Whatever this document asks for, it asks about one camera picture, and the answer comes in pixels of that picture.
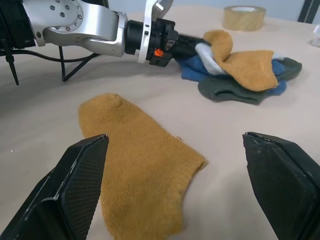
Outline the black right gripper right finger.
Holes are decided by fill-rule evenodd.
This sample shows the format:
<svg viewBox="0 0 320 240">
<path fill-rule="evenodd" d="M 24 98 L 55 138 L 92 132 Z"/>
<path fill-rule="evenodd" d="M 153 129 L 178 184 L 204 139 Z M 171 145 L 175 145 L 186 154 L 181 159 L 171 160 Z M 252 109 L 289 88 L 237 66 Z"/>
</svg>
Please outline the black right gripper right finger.
<svg viewBox="0 0 320 240">
<path fill-rule="evenodd" d="M 279 240 L 320 238 L 320 166 L 296 143 L 242 136 L 251 186 Z"/>
</svg>

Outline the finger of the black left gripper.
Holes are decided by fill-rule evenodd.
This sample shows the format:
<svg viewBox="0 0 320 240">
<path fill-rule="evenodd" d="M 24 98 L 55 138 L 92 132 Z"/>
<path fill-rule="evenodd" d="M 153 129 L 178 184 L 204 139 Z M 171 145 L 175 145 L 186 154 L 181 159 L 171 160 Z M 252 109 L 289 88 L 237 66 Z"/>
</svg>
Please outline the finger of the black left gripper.
<svg viewBox="0 0 320 240">
<path fill-rule="evenodd" d="M 196 56 L 198 53 L 194 47 L 176 46 L 172 48 L 171 54 L 175 60 L 187 60 Z"/>
<path fill-rule="evenodd" d="M 209 45 L 210 43 L 203 38 L 198 38 L 195 36 L 185 35 L 185 34 L 179 34 L 177 45 L 180 47 L 185 48 L 195 48 L 197 44 L 204 43 Z"/>
</svg>

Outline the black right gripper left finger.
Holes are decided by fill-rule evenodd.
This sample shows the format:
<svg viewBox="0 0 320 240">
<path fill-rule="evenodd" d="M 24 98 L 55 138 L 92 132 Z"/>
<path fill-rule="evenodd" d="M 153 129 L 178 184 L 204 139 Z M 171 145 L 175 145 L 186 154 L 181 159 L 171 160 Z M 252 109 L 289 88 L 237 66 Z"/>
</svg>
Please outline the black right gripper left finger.
<svg viewBox="0 0 320 240">
<path fill-rule="evenodd" d="M 85 240 L 101 194 L 109 138 L 67 148 L 4 229 L 2 240 Z"/>
</svg>

